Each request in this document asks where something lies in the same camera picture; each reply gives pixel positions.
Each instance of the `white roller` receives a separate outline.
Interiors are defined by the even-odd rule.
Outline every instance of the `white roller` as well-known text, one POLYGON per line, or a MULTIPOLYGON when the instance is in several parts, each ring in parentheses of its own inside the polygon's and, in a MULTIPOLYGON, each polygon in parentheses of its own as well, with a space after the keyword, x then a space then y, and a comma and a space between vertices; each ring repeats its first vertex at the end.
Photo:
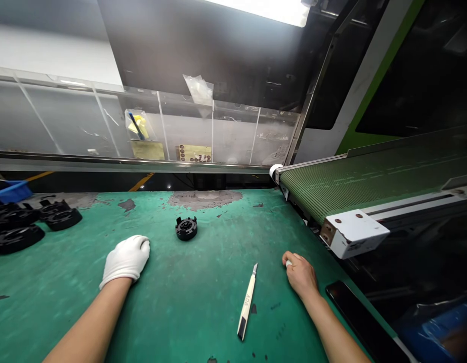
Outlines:
POLYGON ((274 178, 274 172, 276 169, 280 168, 280 167, 284 167, 282 164, 274 164, 270 167, 270 170, 269 170, 269 174, 270 174, 270 177, 275 181, 275 178, 274 178))

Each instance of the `metal rail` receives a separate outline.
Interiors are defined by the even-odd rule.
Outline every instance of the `metal rail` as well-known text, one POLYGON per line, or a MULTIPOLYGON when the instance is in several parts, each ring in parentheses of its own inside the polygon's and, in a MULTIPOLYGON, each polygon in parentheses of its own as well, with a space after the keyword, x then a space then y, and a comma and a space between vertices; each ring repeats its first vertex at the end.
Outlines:
POLYGON ((269 166, 0 151, 0 171, 101 171, 268 174, 269 166))

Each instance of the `forearm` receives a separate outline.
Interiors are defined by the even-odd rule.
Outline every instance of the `forearm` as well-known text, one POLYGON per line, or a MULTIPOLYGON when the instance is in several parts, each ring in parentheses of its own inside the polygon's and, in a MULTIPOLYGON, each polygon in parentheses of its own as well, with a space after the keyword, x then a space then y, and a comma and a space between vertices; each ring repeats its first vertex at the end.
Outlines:
POLYGON ((104 361, 131 284, 130 278, 118 278, 107 283, 44 362, 104 361))
POLYGON ((330 363, 370 362, 318 292, 313 292, 303 302, 319 332, 330 363))

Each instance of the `transparent acrylic panel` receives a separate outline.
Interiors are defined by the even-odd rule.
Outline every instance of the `transparent acrylic panel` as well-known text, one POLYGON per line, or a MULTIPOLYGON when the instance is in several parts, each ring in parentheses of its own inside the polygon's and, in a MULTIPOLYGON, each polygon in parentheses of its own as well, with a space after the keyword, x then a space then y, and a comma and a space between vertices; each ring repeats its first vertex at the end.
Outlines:
POLYGON ((283 164, 300 114, 268 108, 260 110, 251 164, 283 164))
POLYGON ((13 71, 0 68, 0 151, 60 153, 13 71))
POLYGON ((64 154, 119 156, 89 81, 16 71, 64 154))
POLYGON ((166 143, 157 92, 98 82, 94 86, 122 157, 165 160, 166 143), (129 111, 145 116, 149 130, 147 142, 140 143, 138 133, 128 128, 129 111))
POLYGON ((0 68, 0 150, 271 165, 299 116, 0 68))
POLYGON ((249 164, 260 108, 238 103, 213 103, 213 160, 249 164))
POLYGON ((167 160, 211 162, 213 107, 195 104, 191 96, 159 92, 159 98, 167 160))

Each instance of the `fluorescent light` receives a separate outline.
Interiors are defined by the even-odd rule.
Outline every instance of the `fluorescent light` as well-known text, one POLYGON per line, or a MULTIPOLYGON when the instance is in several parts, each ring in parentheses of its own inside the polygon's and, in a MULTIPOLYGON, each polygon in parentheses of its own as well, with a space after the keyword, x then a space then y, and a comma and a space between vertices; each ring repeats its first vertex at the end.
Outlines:
POLYGON ((205 0, 218 5, 256 14, 264 18, 303 28, 309 6, 300 0, 205 0))
POLYGON ((85 86, 84 83, 80 83, 80 82, 72 82, 72 81, 64 81, 64 80, 60 80, 62 83, 67 83, 67 84, 73 84, 75 86, 85 86))

